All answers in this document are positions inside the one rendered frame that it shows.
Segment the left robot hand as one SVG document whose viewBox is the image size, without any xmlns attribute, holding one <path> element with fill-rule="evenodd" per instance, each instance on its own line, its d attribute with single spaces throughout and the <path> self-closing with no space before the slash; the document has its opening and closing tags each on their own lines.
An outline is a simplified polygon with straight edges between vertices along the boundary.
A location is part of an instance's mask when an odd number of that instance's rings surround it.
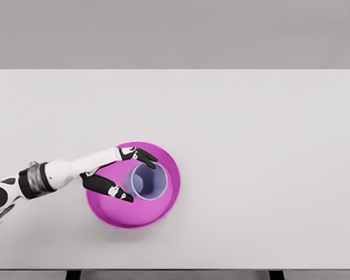
<svg viewBox="0 0 350 280">
<path fill-rule="evenodd" d="M 106 166 L 131 159 L 138 160 L 151 169 L 156 168 L 155 163 L 158 161 L 155 156 L 136 146 L 112 147 L 74 160 L 71 166 L 82 178 L 82 185 L 85 189 L 132 203 L 134 198 L 131 194 L 125 192 L 114 181 L 96 174 L 98 170 Z"/>
</svg>

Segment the magenta plate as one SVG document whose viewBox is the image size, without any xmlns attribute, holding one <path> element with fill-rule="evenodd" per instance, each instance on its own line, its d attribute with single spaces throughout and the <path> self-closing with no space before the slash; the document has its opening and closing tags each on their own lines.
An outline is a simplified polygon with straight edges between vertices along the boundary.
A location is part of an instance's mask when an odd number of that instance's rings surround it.
<svg viewBox="0 0 350 280">
<path fill-rule="evenodd" d="M 97 219 L 122 230 L 146 228 L 163 219 L 174 207 L 181 189 L 179 167 L 171 154 L 147 142 L 126 142 L 119 145 L 120 148 L 131 146 L 141 148 L 158 158 L 158 164 L 166 171 L 168 185 L 160 198 L 153 201 L 135 198 L 132 203 L 86 190 L 87 203 Z"/>
</svg>

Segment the translucent lavender cup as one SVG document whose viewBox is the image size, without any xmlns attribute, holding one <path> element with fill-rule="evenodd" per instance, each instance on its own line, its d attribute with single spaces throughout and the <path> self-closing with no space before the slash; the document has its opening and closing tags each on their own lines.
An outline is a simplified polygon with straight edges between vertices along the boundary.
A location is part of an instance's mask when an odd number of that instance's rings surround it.
<svg viewBox="0 0 350 280">
<path fill-rule="evenodd" d="M 155 163 L 155 169 L 141 163 L 125 176 L 123 187 L 134 198 L 144 201 L 159 199 L 167 190 L 168 176 L 164 167 Z"/>
</svg>

